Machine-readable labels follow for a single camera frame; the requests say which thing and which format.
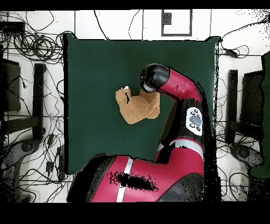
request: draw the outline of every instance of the white floor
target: white floor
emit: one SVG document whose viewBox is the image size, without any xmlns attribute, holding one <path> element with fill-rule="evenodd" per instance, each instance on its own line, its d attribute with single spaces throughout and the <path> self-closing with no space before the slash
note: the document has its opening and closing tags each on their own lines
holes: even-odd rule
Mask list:
<svg viewBox="0 0 270 224">
<path fill-rule="evenodd" d="M 244 26 L 249 23 L 254 23 L 262 20 L 266 14 L 269 13 L 266 10 L 193 10 L 193 21 L 192 21 L 192 37 L 161 37 L 161 10 L 122 10 L 122 11 L 96 11 L 97 16 L 99 18 L 100 26 L 102 27 L 105 35 L 110 40 L 115 39 L 130 39 L 138 40 L 142 38 L 142 22 L 143 22 L 143 39 L 144 40 L 205 40 L 209 36 L 221 36 L 225 35 L 229 31 L 235 30 L 241 26 Z M 16 13 L 22 17 L 22 19 L 26 20 L 25 12 L 11 12 Z M 49 11 L 34 11 L 27 13 L 27 19 L 29 25 L 36 29 L 42 29 L 45 26 L 49 25 L 47 28 L 42 30 L 41 32 L 48 33 L 46 36 L 49 36 L 55 39 L 55 35 L 59 34 L 63 31 L 72 31 L 79 39 L 104 39 L 104 35 L 100 31 L 100 28 L 97 24 L 97 20 L 95 18 L 93 11 L 51 11 L 54 16 L 54 21 L 52 15 Z M 18 17 L 16 14 L 10 14 L 10 16 Z M 17 21 L 18 19 L 9 18 L 9 21 Z M 234 49 L 241 45 L 247 45 L 249 47 L 249 54 L 251 55 L 262 55 L 270 50 L 270 39 L 269 39 L 269 24 L 261 24 L 261 25 L 253 25 L 248 26 L 245 29 L 233 32 L 224 37 L 223 47 L 228 49 Z M 246 55 L 247 49 L 246 47 L 239 48 L 240 53 Z M 26 79 L 24 81 L 26 84 L 26 88 L 23 88 L 23 84 L 21 82 L 21 97 L 25 100 L 29 111 L 32 113 L 32 92 L 33 92 L 33 67 L 31 61 L 27 58 L 24 58 L 21 55 L 14 55 L 12 53 L 17 53 L 14 49 L 9 49 L 8 59 L 19 62 L 21 66 L 21 77 Z M 57 94 L 54 83 L 58 83 L 60 80 L 64 78 L 63 75 L 63 67 L 60 63 L 51 65 L 47 64 L 48 72 L 45 73 L 45 84 L 44 86 L 44 95 L 48 96 L 44 99 L 44 127 L 46 130 L 50 129 L 50 125 L 52 123 L 52 128 L 54 128 L 56 124 L 57 116 L 62 116 L 63 112 L 63 103 Z M 238 90 L 242 89 L 242 78 L 244 73 L 257 71 L 262 69 L 262 63 L 260 56 L 247 56 L 243 59 L 234 59 L 226 55 L 221 55 L 219 58 L 219 77 L 224 80 L 225 83 L 220 79 L 218 84 L 218 98 L 227 94 L 227 89 L 225 85 L 227 85 L 227 74 L 230 69 L 238 70 Z M 63 82 L 59 84 L 59 91 L 63 92 Z M 238 119 L 240 114 L 240 98 L 241 92 L 238 93 Z M 226 100 L 226 97 L 220 99 L 218 102 L 223 104 Z M 222 113 L 220 111 L 221 107 L 218 107 L 217 110 L 217 119 L 218 120 L 226 120 L 226 102 L 222 107 Z M 21 116 L 28 116 L 27 109 L 24 103 L 21 101 L 21 110 L 20 112 L 12 112 L 9 113 L 9 119 L 17 119 L 21 118 Z M 60 130 L 55 129 L 54 134 L 59 134 L 60 139 L 57 140 L 55 145 L 50 149 L 50 156 L 53 159 L 56 153 L 57 147 L 63 145 L 64 138 L 61 136 L 61 132 L 64 131 L 63 126 L 63 118 L 59 118 L 57 120 L 57 127 Z M 217 128 L 217 133 L 222 130 L 220 126 Z M 17 136 L 20 134 L 13 133 L 8 137 L 9 143 L 11 143 Z M 23 133 L 18 137 L 17 140 L 22 140 L 27 137 L 31 137 L 32 132 L 28 131 Z M 43 144 L 40 149 L 26 157 L 24 162 L 29 160 L 40 158 L 30 161 L 28 163 L 22 164 L 20 175 L 25 175 L 25 173 L 31 169 L 38 169 L 45 176 L 46 168 L 46 160 L 44 160 L 43 155 Z M 235 172 L 243 172 L 246 173 L 246 169 L 243 163 L 235 160 L 230 153 L 226 154 L 228 148 L 226 146 L 218 149 L 217 157 L 218 158 L 218 167 L 219 167 L 219 175 L 222 180 L 224 180 L 225 174 L 229 177 L 231 174 Z M 66 195 L 68 192 L 68 188 L 70 186 L 70 182 L 72 180 L 72 176 L 70 176 L 63 183 L 63 187 L 61 185 L 57 185 L 51 183 L 49 185 L 41 185 L 46 184 L 46 178 L 42 177 L 39 173 L 34 171 L 30 171 L 28 173 L 30 176 L 26 176 L 21 181 L 23 185 L 22 188 L 27 188 L 27 190 L 36 193 L 35 202 L 45 202 L 48 200 L 48 197 L 54 192 L 54 194 L 50 197 L 49 202 L 66 202 Z M 56 171 L 54 170 L 52 180 L 57 181 Z M 235 175 L 231 182 L 234 185 L 248 185 L 248 180 L 246 177 L 242 175 Z M 227 181 L 222 181 L 222 185 L 228 185 Z M 223 197 L 224 201 L 235 201 L 234 197 L 231 195 L 229 187 L 222 186 L 222 194 L 225 194 L 227 189 L 226 196 Z M 235 197 L 244 201 L 246 196 L 243 193 L 234 192 Z"/>
</svg>

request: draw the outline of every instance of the black border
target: black border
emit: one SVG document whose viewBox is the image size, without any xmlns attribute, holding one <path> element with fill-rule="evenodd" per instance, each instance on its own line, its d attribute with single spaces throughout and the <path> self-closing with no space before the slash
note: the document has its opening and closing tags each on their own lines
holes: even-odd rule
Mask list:
<svg viewBox="0 0 270 224">
<path fill-rule="evenodd" d="M 63 61 L 64 61 L 64 173 L 69 173 L 69 72 L 68 72 L 68 34 L 63 34 Z"/>
</svg>

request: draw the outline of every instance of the electrical wire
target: electrical wire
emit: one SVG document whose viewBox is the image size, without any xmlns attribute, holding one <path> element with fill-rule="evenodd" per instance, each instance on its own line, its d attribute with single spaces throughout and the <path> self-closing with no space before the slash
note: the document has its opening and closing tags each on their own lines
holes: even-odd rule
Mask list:
<svg viewBox="0 0 270 224">
<path fill-rule="evenodd" d="M 219 78 L 219 80 L 223 82 L 225 88 L 228 90 L 228 88 L 227 88 L 227 86 L 226 86 L 224 80 L 221 79 L 221 78 Z M 226 127 L 225 127 L 224 124 L 223 124 L 223 123 L 227 123 L 227 121 L 222 120 L 222 119 L 223 119 L 223 106 L 225 105 L 225 102 L 227 101 L 227 95 L 224 95 L 224 96 L 218 98 L 218 101 L 221 100 L 221 99 L 223 99 L 223 98 L 225 98 L 224 102 L 222 102 L 222 103 L 221 103 L 221 102 L 217 102 L 217 103 L 219 104 L 218 107 L 220 108 L 221 118 L 220 118 L 220 120 L 216 121 L 216 123 L 217 123 L 217 125 L 218 125 L 219 127 L 222 128 L 222 130 L 220 130 L 220 131 L 218 132 L 218 134 L 216 135 L 216 142 L 219 143 L 219 144 L 220 144 L 220 143 L 225 143 L 225 138 L 224 138 L 224 136 L 225 136 L 226 133 L 227 133 L 227 134 L 230 134 L 230 133 L 228 132 L 228 130 L 226 130 Z M 240 138 L 240 140 L 239 140 L 238 142 L 235 142 L 235 144 L 247 144 L 247 143 L 252 143 L 252 144 L 254 145 L 254 143 L 257 142 L 255 139 L 254 139 L 252 142 L 250 142 L 250 141 L 249 141 L 249 142 L 246 142 L 247 136 L 245 136 L 245 135 L 243 135 L 243 134 L 241 134 L 241 133 L 237 133 L 236 135 L 241 136 L 241 138 Z M 225 155 L 220 156 L 220 157 L 217 157 L 217 159 L 220 159 L 220 158 L 222 158 L 222 157 L 225 157 L 227 154 L 230 154 L 230 153 L 231 153 L 231 152 L 229 152 L 229 147 L 228 147 L 228 146 L 229 146 L 229 144 L 223 144 L 223 145 L 217 147 L 217 149 L 220 149 L 220 150 L 226 152 Z M 225 173 L 219 166 L 217 166 L 217 167 L 218 167 L 218 169 L 219 169 L 219 170 L 224 174 L 224 176 L 225 176 L 225 179 L 221 179 L 221 181 L 225 181 L 225 185 L 221 185 L 221 186 L 225 186 L 225 187 L 226 187 L 226 190 L 225 190 L 225 191 L 224 191 L 224 190 L 221 190 L 221 192 L 222 192 L 222 194 L 221 194 L 222 199 L 221 199 L 221 200 L 222 200 L 222 201 L 225 201 L 225 200 L 226 200 L 226 197 L 227 197 L 230 201 L 233 201 L 233 199 L 235 199 L 236 201 L 239 201 L 239 200 L 235 197 L 235 193 L 238 193 L 238 194 L 241 193 L 241 194 L 244 194 L 245 196 L 247 196 L 248 192 L 247 192 L 247 190 L 246 190 L 245 188 L 247 188 L 248 186 L 243 186 L 243 185 L 241 185 L 241 184 L 240 184 L 239 186 L 236 186 L 235 184 L 233 184 L 233 183 L 231 182 L 231 179 L 232 179 L 232 177 L 233 177 L 234 175 L 236 175 L 236 174 L 242 174 L 242 175 L 244 175 L 245 177 L 248 178 L 248 176 L 247 176 L 246 174 L 241 173 L 241 172 L 236 172 L 236 173 L 231 174 L 231 175 L 229 176 L 229 178 L 228 178 L 228 176 L 226 175 L 226 173 Z M 228 189 L 227 189 L 228 187 L 229 187 L 229 191 L 230 191 L 230 193 L 231 193 L 233 199 L 230 198 L 230 196 L 228 195 Z"/>
<path fill-rule="evenodd" d="M 130 22 L 130 25 L 129 25 L 129 31 L 130 31 L 131 24 L 132 24 L 132 22 L 133 22 L 134 17 L 135 17 L 140 11 L 141 11 L 141 10 L 138 10 L 137 13 L 133 16 L 133 18 L 132 18 L 132 20 L 131 20 L 131 22 Z"/>
<path fill-rule="evenodd" d="M 105 35 L 104 31 L 101 29 L 101 26 L 99 24 L 99 18 L 97 16 L 97 14 L 95 13 L 95 10 L 94 10 L 94 15 L 95 15 L 95 18 L 97 19 L 97 22 L 98 22 L 98 25 L 99 25 L 99 29 L 101 30 L 101 32 L 103 33 L 103 35 L 105 36 L 105 39 L 108 41 L 109 38 Z"/>
<path fill-rule="evenodd" d="M 224 51 L 227 51 L 227 50 L 238 50 L 239 48 L 245 46 L 245 47 L 247 47 L 247 50 L 248 50 L 247 54 L 240 54 L 240 51 L 238 50 L 239 54 L 236 55 L 236 56 L 237 56 L 236 58 L 243 59 L 243 58 L 247 57 L 247 56 L 249 55 L 249 47 L 248 47 L 247 45 L 241 45 L 241 46 L 239 46 L 239 47 L 237 47 L 237 48 L 234 48 L 234 49 L 225 49 L 225 48 L 223 47 L 223 40 L 224 40 L 224 37 L 227 36 L 227 35 L 229 35 L 229 34 L 231 34 L 231 33 L 233 33 L 233 32 L 236 32 L 236 31 L 242 30 L 242 29 L 244 29 L 244 28 L 247 28 L 248 26 L 259 25 L 259 24 L 264 24 L 264 23 L 269 23 L 269 22 L 270 22 L 270 14 L 268 14 L 263 20 L 261 20 L 261 21 L 259 21 L 259 22 L 250 23 L 250 24 L 244 25 L 244 26 L 242 26 L 242 27 L 240 27 L 240 28 L 237 28 L 237 29 L 235 29 L 235 30 L 232 30 L 232 31 L 226 33 L 226 34 L 222 37 L 222 39 L 221 39 L 221 41 L 220 41 L 220 45 L 221 45 L 221 47 L 222 47 L 222 50 L 224 50 Z"/>
</svg>

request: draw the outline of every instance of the power adapter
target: power adapter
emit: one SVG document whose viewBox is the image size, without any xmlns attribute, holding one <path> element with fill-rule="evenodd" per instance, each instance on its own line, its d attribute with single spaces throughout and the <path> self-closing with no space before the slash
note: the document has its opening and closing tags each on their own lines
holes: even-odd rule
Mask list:
<svg viewBox="0 0 270 224">
<path fill-rule="evenodd" d="M 53 162 L 47 162 L 46 163 L 46 172 L 48 173 L 48 176 L 50 176 L 50 173 L 53 172 Z"/>
<path fill-rule="evenodd" d="M 229 55 L 232 58 L 238 58 L 237 53 L 235 51 L 233 51 L 231 49 L 225 49 L 225 48 L 224 48 L 224 50 L 226 51 L 226 53 L 225 53 L 226 55 Z"/>
<path fill-rule="evenodd" d="M 48 141 L 47 141 L 48 148 L 50 148 L 52 146 L 53 141 L 54 141 L 54 135 L 49 135 L 49 138 L 48 138 Z"/>
</svg>

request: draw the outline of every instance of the cable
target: cable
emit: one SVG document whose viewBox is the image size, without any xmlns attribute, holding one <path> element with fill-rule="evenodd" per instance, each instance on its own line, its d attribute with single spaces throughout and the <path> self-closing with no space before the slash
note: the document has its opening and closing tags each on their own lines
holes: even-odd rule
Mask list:
<svg viewBox="0 0 270 224">
<path fill-rule="evenodd" d="M 31 27 L 32 30 L 35 30 L 35 31 L 42 31 L 42 30 L 46 29 L 48 26 L 50 26 L 50 25 L 53 23 L 53 21 L 54 21 L 54 16 L 53 16 L 52 12 L 51 12 L 50 10 L 49 10 L 49 12 L 50 12 L 50 14 L 51 14 L 51 16 L 52 16 L 52 21 L 49 23 L 49 25 L 47 25 L 46 27 L 44 27 L 44 28 L 42 28 L 42 29 L 40 29 L 40 30 L 33 29 L 33 28 L 29 25 L 29 22 L 28 22 L 28 19 L 27 19 L 27 13 L 28 13 L 28 11 L 25 12 L 25 19 L 26 19 L 28 25 Z"/>
<path fill-rule="evenodd" d="M 60 92 L 59 89 L 58 89 L 58 85 L 59 85 L 59 83 L 62 82 L 62 81 L 64 81 L 64 79 L 60 80 L 60 81 L 57 83 L 56 89 L 57 89 L 57 92 L 58 92 L 58 93 L 64 95 L 64 94 L 63 94 L 62 92 Z"/>
<path fill-rule="evenodd" d="M 221 41 L 220 41 L 220 45 L 221 45 L 222 49 L 223 49 L 224 51 L 226 51 L 226 53 L 227 53 L 228 55 L 230 55 L 230 56 L 232 56 L 232 57 L 234 57 L 234 58 L 239 58 L 238 56 L 239 56 L 239 55 L 242 55 L 242 54 L 240 54 L 240 52 L 239 52 L 238 55 L 237 55 L 237 54 L 235 55 L 235 54 L 233 53 L 233 50 L 236 50 L 236 49 L 238 49 L 238 48 L 241 48 L 241 47 L 245 46 L 245 47 L 247 47 L 248 52 L 247 52 L 247 54 L 244 54 L 244 57 L 241 57 L 240 59 L 247 57 L 248 54 L 249 54 L 249 48 L 248 48 L 247 45 L 242 45 L 242 46 L 239 46 L 239 47 L 237 47 L 237 48 L 235 48 L 235 49 L 225 49 L 225 48 L 223 47 L 223 44 L 222 44 L 222 42 L 223 42 L 223 40 L 224 40 L 224 37 L 227 36 L 227 35 L 229 35 L 230 33 L 233 33 L 233 32 L 235 32 L 235 31 L 244 29 L 244 28 L 246 28 L 246 27 L 248 27 L 248 26 L 252 26 L 252 25 L 256 25 L 256 24 L 264 24 L 264 23 L 269 23 L 269 22 L 270 22 L 270 14 L 268 14 L 263 20 L 261 20 L 261 21 L 259 21 L 259 22 L 250 23 L 250 24 L 244 25 L 244 26 L 242 26 L 242 27 L 240 27 L 240 28 L 237 28 L 237 29 L 235 29 L 235 30 L 232 30 L 232 31 L 226 33 L 226 34 L 222 37 L 222 39 L 221 39 Z"/>
<path fill-rule="evenodd" d="M 94 14 L 95 14 L 95 18 L 97 19 L 97 22 L 98 22 L 98 25 L 99 25 L 99 29 L 101 30 L 101 32 L 102 32 L 103 35 L 105 36 L 106 40 L 108 41 L 109 38 L 105 35 L 104 31 L 101 29 L 101 26 L 100 26 L 100 24 L 99 24 L 99 19 L 98 19 L 97 14 L 95 13 L 95 10 L 94 10 Z"/>
<path fill-rule="evenodd" d="M 141 11 L 141 10 L 138 10 L 137 13 L 133 16 L 133 18 L 132 18 L 132 20 L 131 20 L 131 23 L 130 23 L 130 25 L 129 25 L 129 31 L 130 31 L 130 27 L 131 27 L 131 24 L 132 24 L 132 22 L 133 22 L 134 17 L 135 17 L 140 11 Z"/>
<path fill-rule="evenodd" d="M 231 192 L 231 194 L 232 194 L 232 196 L 234 197 L 234 199 L 236 200 L 236 201 L 239 201 L 235 196 L 234 196 L 234 194 L 233 194 L 233 190 L 232 190 L 232 183 L 231 183 L 231 181 L 230 181 L 230 179 L 234 176 L 234 175 L 236 175 L 236 174 L 241 174 L 241 175 L 243 175 L 243 176 L 245 176 L 246 178 L 248 178 L 249 179 L 249 177 L 246 175 L 246 174 L 244 174 L 244 173 L 241 173 L 241 172 L 237 172 L 237 173 L 233 173 L 230 177 L 229 177 L 229 189 L 230 189 L 230 192 Z"/>
</svg>

